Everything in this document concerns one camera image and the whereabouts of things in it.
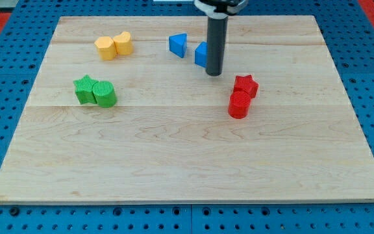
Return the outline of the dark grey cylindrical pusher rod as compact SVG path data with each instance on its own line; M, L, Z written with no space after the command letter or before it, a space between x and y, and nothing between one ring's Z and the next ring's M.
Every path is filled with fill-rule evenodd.
M223 19L208 17L206 36L206 73L210 76L219 76L223 71L227 24L228 17Z

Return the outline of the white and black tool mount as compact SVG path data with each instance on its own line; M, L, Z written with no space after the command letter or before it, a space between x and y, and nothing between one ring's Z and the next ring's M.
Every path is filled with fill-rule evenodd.
M237 15L249 0L195 0L194 5L212 19L225 19Z

